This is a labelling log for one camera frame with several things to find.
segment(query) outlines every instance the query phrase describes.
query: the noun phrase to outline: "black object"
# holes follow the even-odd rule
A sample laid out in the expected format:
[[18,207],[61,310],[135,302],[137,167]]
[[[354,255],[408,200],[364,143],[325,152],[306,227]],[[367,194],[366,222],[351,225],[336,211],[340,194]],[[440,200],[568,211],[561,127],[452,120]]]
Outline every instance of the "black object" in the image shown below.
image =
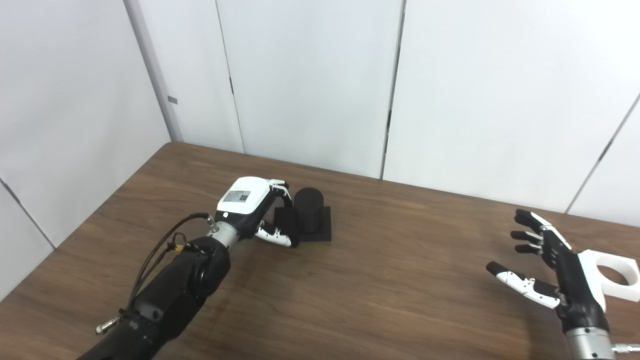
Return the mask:
[[331,208],[315,188],[304,188],[293,198],[293,208],[276,208],[274,225],[297,241],[331,241]]
[[189,241],[134,297],[131,308],[78,360],[149,360],[178,337],[231,267],[227,247],[204,236]]

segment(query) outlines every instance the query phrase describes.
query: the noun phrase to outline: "robotic finger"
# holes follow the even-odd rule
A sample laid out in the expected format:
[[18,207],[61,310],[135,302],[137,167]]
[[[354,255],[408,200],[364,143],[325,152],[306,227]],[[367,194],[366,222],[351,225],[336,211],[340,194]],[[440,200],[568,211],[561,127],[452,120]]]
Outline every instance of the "robotic finger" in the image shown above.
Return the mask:
[[[560,234],[560,232],[550,222],[546,221],[544,218],[542,218],[538,214],[532,213],[530,211],[523,210],[523,209],[517,209],[514,220],[518,224],[527,226],[531,230],[533,230],[538,235],[537,237],[539,238],[539,240],[542,241],[543,239],[540,239],[540,238],[544,238],[546,236],[553,237],[553,238],[556,238],[556,241],[560,242],[567,249],[571,250],[571,245],[569,245],[569,243],[564,239],[562,234]],[[536,235],[532,233],[525,233],[525,234],[527,237],[530,237],[530,236],[535,237]],[[514,239],[529,240],[528,238],[521,239],[521,238],[515,238],[515,237]]]
[[542,236],[530,233],[529,231],[512,231],[511,237],[515,240],[525,240],[529,242],[529,244],[516,245],[516,252],[520,254],[542,255],[541,244],[544,241]]
[[495,261],[488,263],[486,269],[498,280],[531,301],[551,309],[560,304],[557,287],[548,282],[536,280],[532,277],[527,278],[524,274],[511,271]]
[[293,206],[293,199],[291,198],[291,194],[289,193],[289,184],[287,184],[284,180],[271,179],[267,180],[272,191],[276,193],[277,196],[281,197],[284,201],[284,206],[286,208],[291,208]]
[[258,231],[257,233],[255,233],[255,235],[260,239],[284,247],[298,246],[298,243],[296,241],[292,241],[292,238],[288,237],[285,234],[282,234],[280,230],[275,227],[275,225],[264,220],[260,223],[260,225],[258,225]]

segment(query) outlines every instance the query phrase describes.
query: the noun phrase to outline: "robotic arm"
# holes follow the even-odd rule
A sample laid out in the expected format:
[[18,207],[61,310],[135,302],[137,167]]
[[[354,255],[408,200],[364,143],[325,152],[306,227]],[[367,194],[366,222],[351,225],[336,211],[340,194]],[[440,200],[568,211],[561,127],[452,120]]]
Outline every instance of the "robotic arm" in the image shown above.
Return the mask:
[[[297,246],[296,241],[262,219],[278,197],[283,198],[285,206],[292,206],[288,188],[282,180],[241,177],[222,197],[213,217],[197,213],[176,224],[144,262],[127,307],[96,328],[96,333],[105,337],[78,360],[152,359],[167,341],[183,332],[218,289],[231,267],[229,250],[238,241],[256,235],[285,247]],[[207,236],[178,245],[174,234],[166,243],[178,227],[196,218],[209,223]],[[165,243],[166,250],[147,270],[153,255]],[[139,292],[153,268],[171,251],[178,255]]]
[[527,299],[556,310],[574,360],[615,360],[617,352],[640,352],[640,345],[611,345],[604,295],[595,274],[587,270],[583,253],[576,254],[555,227],[535,213],[518,209],[515,221],[533,231],[511,232],[512,238],[529,242],[516,245],[516,252],[542,257],[556,272],[558,286],[527,278],[494,261],[486,269]]

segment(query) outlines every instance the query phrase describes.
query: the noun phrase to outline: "black cylinder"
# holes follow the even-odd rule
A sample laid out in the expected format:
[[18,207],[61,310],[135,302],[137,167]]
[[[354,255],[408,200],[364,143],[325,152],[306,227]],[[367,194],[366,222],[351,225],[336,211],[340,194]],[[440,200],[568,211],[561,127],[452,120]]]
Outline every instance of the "black cylinder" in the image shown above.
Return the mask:
[[304,234],[313,234],[322,227],[324,197],[318,189],[304,188],[293,199],[296,227]]

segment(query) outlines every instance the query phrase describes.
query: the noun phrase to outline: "black square base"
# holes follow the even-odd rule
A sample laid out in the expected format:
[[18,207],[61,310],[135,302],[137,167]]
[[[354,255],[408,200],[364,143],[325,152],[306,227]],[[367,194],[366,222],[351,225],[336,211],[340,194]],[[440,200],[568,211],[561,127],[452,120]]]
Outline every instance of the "black square base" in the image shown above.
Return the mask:
[[331,207],[325,206],[321,210],[322,226],[317,233],[301,233],[296,226],[296,210],[294,208],[275,208],[273,225],[283,234],[300,242],[331,241]]

